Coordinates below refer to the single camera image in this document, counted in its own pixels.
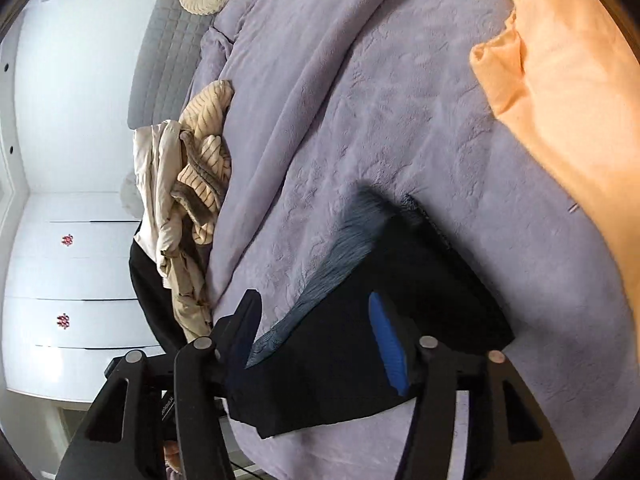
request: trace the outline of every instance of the metal screw cap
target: metal screw cap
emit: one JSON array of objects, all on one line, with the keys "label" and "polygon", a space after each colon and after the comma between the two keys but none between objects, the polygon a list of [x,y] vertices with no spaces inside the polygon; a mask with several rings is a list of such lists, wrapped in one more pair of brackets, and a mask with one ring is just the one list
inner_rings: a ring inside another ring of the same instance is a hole
[{"label": "metal screw cap", "polygon": [[431,335],[423,335],[420,338],[419,343],[422,348],[429,348],[432,350],[438,346],[438,340]]},{"label": "metal screw cap", "polygon": [[489,352],[489,361],[491,361],[492,363],[496,363],[497,365],[501,365],[506,360],[507,360],[507,358],[505,357],[505,355],[502,352],[500,352],[499,350],[491,350]]},{"label": "metal screw cap", "polygon": [[125,355],[124,359],[127,363],[137,363],[142,359],[142,352],[140,350],[132,350]]},{"label": "metal screw cap", "polygon": [[213,341],[209,337],[199,337],[193,342],[193,346],[198,350],[206,350],[213,345]]}]

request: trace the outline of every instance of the red flower decal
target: red flower decal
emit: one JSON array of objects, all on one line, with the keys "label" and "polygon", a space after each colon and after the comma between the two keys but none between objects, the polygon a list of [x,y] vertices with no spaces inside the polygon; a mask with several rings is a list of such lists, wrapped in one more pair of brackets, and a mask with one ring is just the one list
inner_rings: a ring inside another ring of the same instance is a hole
[{"label": "red flower decal", "polygon": [[69,328],[69,316],[67,314],[58,316],[58,326],[64,330]]}]

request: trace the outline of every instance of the beige jacket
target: beige jacket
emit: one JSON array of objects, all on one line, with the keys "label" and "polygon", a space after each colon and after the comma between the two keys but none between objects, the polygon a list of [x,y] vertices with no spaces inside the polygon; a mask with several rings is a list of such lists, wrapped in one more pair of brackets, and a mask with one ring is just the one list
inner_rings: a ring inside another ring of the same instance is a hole
[{"label": "beige jacket", "polygon": [[134,240],[158,266],[164,286],[172,290],[174,317],[187,341],[209,335],[211,318],[204,277],[180,249],[184,209],[171,196],[184,167],[177,121],[145,126],[133,137],[136,186],[145,206]]}]

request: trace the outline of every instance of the bedsheet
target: bedsheet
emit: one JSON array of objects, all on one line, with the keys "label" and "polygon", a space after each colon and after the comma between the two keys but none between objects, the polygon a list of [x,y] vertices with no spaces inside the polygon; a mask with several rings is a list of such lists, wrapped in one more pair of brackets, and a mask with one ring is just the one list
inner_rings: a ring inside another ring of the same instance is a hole
[{"label": "bedsheet", "polygon": [[[499,298],[516,333],[506,353],[586,480],[640,404],[634,329],[599,232],[495,121],[468,65],[510,10],[508,0],[231,0],[216,23],[234,42],[220,75],[236,92],[223,134],[233,175],[207,281],[216,319],[247,288],[261,293],[260,336],[328,251],[355,182],[412,194]],[[266,440],[232,427],[278,478],[383,480],[412,409]]]}]

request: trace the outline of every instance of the white cabinet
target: white cabinet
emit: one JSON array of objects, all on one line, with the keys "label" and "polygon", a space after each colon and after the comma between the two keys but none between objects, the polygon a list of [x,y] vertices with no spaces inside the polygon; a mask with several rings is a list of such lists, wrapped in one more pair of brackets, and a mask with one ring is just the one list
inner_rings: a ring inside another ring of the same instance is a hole
[{"label": "white cabinet", "polygon": [[4,291],[8,389],[92,402],[111,359],[162,353],[130,281],[137,226],[117,193],[30,197]]}]

